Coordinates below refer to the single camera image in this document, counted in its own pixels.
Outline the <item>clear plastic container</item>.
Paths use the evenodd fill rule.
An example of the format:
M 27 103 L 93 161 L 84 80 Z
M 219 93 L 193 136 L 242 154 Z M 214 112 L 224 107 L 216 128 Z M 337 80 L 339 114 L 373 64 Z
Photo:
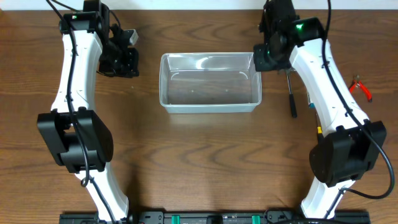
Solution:
M 250 113 L 262 101 L 251 52 L 166 53 L 159 101 L 170 114 Z

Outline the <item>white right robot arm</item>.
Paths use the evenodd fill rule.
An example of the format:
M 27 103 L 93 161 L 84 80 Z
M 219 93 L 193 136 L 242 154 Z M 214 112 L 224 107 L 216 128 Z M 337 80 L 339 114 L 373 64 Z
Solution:
M 343 195 L 386 156 L 386 128 L 352 97 L 332 56 L 329 29 L 317 17 L 301 19 L 291 1 L 267 1 L 259 24 L 264 41 L 254 46 L 256 70 L 295 71 L 317 112 L 321 133 L 309 155 L 314 180 L 300 204 L 303 219 L 313 222 L 336 220 Z

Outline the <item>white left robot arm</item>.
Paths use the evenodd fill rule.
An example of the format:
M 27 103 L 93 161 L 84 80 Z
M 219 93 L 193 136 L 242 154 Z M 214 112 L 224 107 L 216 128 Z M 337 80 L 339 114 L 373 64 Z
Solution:
M 111 131 L 96 113 L 97 75 L 133 78 L 139 75 L 138 36 L 124 30 L 101 1 L 85 1 L 82 10 L 60 15 L 63 67 L 51 109 L 38 115 L 37 127 L 55 163 L 74 174 L 88 190 L 95 213 L 65 213 L 60 223 L 137 223 L 111 167 Z

